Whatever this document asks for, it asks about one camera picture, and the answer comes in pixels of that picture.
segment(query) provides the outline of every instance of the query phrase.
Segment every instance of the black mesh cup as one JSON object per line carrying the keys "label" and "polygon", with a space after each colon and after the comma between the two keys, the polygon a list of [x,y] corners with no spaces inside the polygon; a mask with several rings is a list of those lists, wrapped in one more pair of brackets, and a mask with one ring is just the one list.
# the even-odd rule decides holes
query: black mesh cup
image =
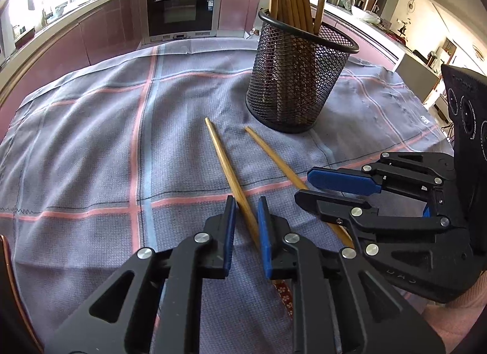
{"label": "black mesh cup", "polygon": [[302,133],[316,122],[348,57],[359,46],[322,23],[320,36],[272,19],[260,11],[262,32],[245,102],[267,127]]}

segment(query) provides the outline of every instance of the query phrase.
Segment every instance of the oven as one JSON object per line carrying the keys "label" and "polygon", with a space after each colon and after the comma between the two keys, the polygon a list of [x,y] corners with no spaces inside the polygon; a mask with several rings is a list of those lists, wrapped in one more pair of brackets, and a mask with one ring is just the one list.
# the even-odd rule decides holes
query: oven
{"label": "oven", "polygon": [[220,0],[146,0],[145,43],[216,36]]}

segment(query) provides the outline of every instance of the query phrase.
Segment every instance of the blue gripper pad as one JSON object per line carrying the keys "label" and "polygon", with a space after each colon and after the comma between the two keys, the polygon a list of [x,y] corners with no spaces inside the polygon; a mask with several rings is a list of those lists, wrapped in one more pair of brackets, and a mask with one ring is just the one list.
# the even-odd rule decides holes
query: blue gripper pad
{"label": "blue gripper pad", "polygon": [[371,177],[359,177],[336,170],[312,169],[308,172],[308,182],[318,189],[330,189],[362,196],[380,193],[382,190],[382,187],[377,185]]}
{"label": "blue gripper pad", "polygon": [[259,200],[257,211],[257,220],[259,221],[259,237],[261,239],[262,263],[264,264],[265,276],[270,279],[272,275],[272,248],[267,227],[271,224],[267,201],[262,196]]}
{"label": "blue gripper pad", "polygon": [[225,213],[228,210],[228,202],[231,203],[228,213],[228,222],[226,224],[225,244],[223,247],[223,270],[225,271],[225,275],[228,275],[230,267],[232,266],[233,236],[235,234],[235,217],[237,215],[235,199],[230,196],[226,203]]}

